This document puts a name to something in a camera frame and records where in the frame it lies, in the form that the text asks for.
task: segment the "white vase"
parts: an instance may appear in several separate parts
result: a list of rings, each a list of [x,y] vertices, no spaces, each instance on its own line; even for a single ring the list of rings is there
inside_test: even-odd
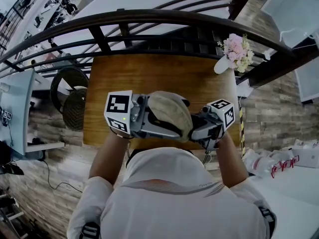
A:
[[[216,74],[221,74],[225,72],[231,65],[231,61],[227,58],[227,56],[223,56],[221,59],[217,61],[214,66],[214,72]]]

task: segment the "black metal railing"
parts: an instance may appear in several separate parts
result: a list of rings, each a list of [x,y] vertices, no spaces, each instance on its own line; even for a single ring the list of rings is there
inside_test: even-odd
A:
[[[6,51],[12,35],[36,0],[17,0],[0,22],[0,56]]]
[[[242,10],[242,8],[245,6],[246,2],[248,0],[198,0],[196,2],[189,2],[188,1],[191,0],[172,0],[170,2],[166,2],[164,4],[161,4],[157,7],[154,7],[153,9],[172,9],[172,10],[186,10],[186,11],[190,11],[190,12],[205,12],[205,11],[212,11],[215,9],[220,9],[220,8],[228,8],[229,11],[229,17],[228,19],[230,20],[234,20],[239,12]],[[170,8],[170,6],[172,5],[176,5],[176,4],[181,4],[181,3],[185,3],[184,5],[179,5],[175,8]],[[211,6],[206,6],[206,4],[208,3],[212,3],[212,2],[218,2],[220,4],[216,4],[216,5],[211,5]],[[135,24],[133,26],[128,27],[128,31],[132,34],[140,34],[148,29],[151,29],[153,27],[156,27],[158,25],[160,25],[160,23],[154,23],[151,25],[146,25],[143,27],[143,25],[145,25],[145,23],[139,23],[139,24]],[[123,35],[122,33],[122,29],[120,29],[119,26],[115,27],[114,29],[112,29],[111,31],[109,31],[106,35],[104,35],[105,37],[109,37],[109,36],[121,36]],[[113,47],[115,45],[117,45],[119,42],[114,42],[110,44],[110,47]],[[87,47],[83,53],[85,52],[95,52],[99,50],[99,47],[95,44],[90,45],[89,47]],[[80,59],[79,62],[81,63],[86,63],[87,61],[91,60],[92,58],[83,58]]]
[[[198,33],[206,33],[207,35],[200,34],[198,38],[187,36],[175,36],[174,33],[168,33],[165,35],[134,35],[130,34],[129,31],[125,31],[125,29],[128,29],[128,25],[131,23],[179,24],[182,26],[190,27],[186,28],[186,30],[197,29]],[[118,25],[119,28],[123,30],[123,35],[104,37],[104,34],[101,30],[101,26],[105,25]],[[17,61],[14,60],[14,57],[19,52],[27,48],[30,48],[36,44],[46,41],[49,38],[54,38],[59,35],[75,32],[82,29],[88,29],[91,32],[93,39],[67,43],[26,56]],[[209,38],[210,33],[213,33],[214,31],[222,33],[223,35],[228,35],[230,33],[236,33],[238,35],[247,34],[249,40],[276,50],[279,56],[288,58],[295,57],[295,54],[292,51],[292,49],[287,47],[286,45],[279,42],[273,42],[271,40],[268,40],[260,34],[256,33],[253,29],[240,25],[228,19],[221,19],[208,15],[176,10],[119,10],[75,19],[67,23],[52,27],[35,36],[32,36],[31,38],[25,40],[21,44],[17,45],[15,48],[9,50],[2,57],[0,57],[0,65],[3,63],[7,65],[0,70],[2,74],[1,77],[5,77],[7,75],[21,72],[30,68],[39,67],[40,68],[39,70],[37,70],[37,73],[50,73],[49,76],[53,76],[57,72],[57,70],[60,70],[65,67],[65,65],[56,66],[56,63],[62,61],[67,61],[72,64],[75,64],[79,68],[83,69],[85,72],[89,73],[90,69],[85,69],[85,67],[91,67],[92,62],[78,63],[77,59],[115,54],[171,54],[219,59],[221,58],[221,55],[218,55],[217,53],[206,52],[212,47],[217,47],[217,42],[214,39]],[[136,40],[142,42],[138,43],[137,45],[131,45],[132,41]],[[169,48],[152,48],[151,45],[147,45],[148,43],[154,43],[157,41],[165,41],[166,44],[169,43]],[[120,50],[112,50],[109,45],[110,42],[124,42],[127,48]],[[66,56],[33,63],[31,65],[23,65],[24,61],[38,57],[40,55],[89,44],[97,44],[101,51],[81,53],[75,55],[69,54]],[[198,45],[199,49],[189,49],[189,45],[186,44],[191,44],[194,46]],[[258,52],[256,52],[255,56],[264,58],[264,55]],[[44,65],[53,66],[48,68],[41,68],[41,66]]]

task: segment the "black cable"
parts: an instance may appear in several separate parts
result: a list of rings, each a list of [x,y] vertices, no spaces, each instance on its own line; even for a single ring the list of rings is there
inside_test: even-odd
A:
[[[128,158],[130,158],[130,143],[131,142],[129,142],[128,145],[126,146],[126,154],[127,154]]]
[[[204,157],[204,160],[203,160],[203,165],[205,164],[205,162],[206,162],[206,160],[207,160],[207,158],[208,158],[208,155],[211,153],[211,151],[205,151],[205,157]]]
[[[125,137],[125,136],[121,136],[121,135],[119,135],[119,134],[115,133],[111,127],[110,127],[110,130],[111,130],[114,134],[116,134],[117,136],[119,136],[119,137],[121,137],[121,138],[124,138],[124,139],[133,139],[133,138],[134,138],[134,137]]]
[[[10,133],[10,138],[11,138],[11,143],[10,143],[10,147],[13,147],[13,140],[12,140],[12,136],[11,136],[11,129],[10,129],[10,123],[8,123],[8,127],[9,127],[9,133]]]
[[[61,184],[66,184],[66,185],[69,185],[70,187],[72,187],[73,189],[77,190],[78,192],[83,193],[81,190],[78,190],[78,189],[74,188],[71,184],[66,183],[66,182],[61,182],[58,186],[56,186],[56,188],[53,188],[53,187],[51,186],[51,184],[50,184],[50,181],[49,181],[49,178],[50,178],[50,169],[49,169],[49,165],[48,165],[48,163],[47,163],[47,162],[45,162],[45,161],[42,161],[42,162],[44,162],[44,163],[46,164],[46,166],[48,167],[48,184],[49,184],[49,186],[51,187],[51,189],[56,190],[56,189],[57,189],[57,188],[58,188]]]

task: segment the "wooden table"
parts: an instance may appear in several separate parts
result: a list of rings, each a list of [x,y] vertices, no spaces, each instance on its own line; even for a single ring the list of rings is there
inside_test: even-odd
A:
[[[107,95],[112,91],[133,90],[149,94],[156,90],[177,93],[190,101],[191,113],[217,99],[234,103],[236,122],[228,132],[239,146],[239,112],[234,72],[214,73],[217,60],[173,55],[113,55],[95,57],[87,92],[84,114],[84,144],[100,146],[109,132],[103,112]],[[201,149],[200,145],[163,139],[133,139],[131,148],[173,146]]]

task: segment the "floor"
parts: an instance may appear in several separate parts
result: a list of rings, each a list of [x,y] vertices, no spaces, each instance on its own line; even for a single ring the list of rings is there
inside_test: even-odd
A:
[[[248,17],[248,12],[240,17]],[[262,27],[258,19],[251,18],[255,27]],[[299,100],[294,72],[254,89],[251,96],[240,101],[243,107],[245,142],[251,148],[278,149],[293,144],[295,139],[319,138],[319,104],[303,106]],[[97,149],[82,144],[83,133],[66,128],[62,116],[51,103],[41,105],[41,110],[30,112],[29,133],[47,140],[63,140],[65,148],[48,151],[50,183],[56,187],[67,182],[83,190],[89,169]],[[195,153],[203,159],[201,151]],[[212,155],[213,170],[210,173],[220,179],[216,156]],[[54,239],[65,238],[69,218],[81,193],[67,185],[52,190],[48,185],[46,164],[40,161],[18,161],[24,176],[3,175],[0,187],[10,186],[9,193],[21,208]],[[116,186],[123,178],[122,169]]]
[[[84,7],[86,7],[88,4],[90,4],[93,1],[94,0],[81,0],[78,5],[78,10],[81,11],[82,9],[84,9]]]
[[[267,39],[279,41],[280,33],[275,22],[268,14],[260,10],[264,3],[265,0],[248,0],[235,22],[251,27]]]

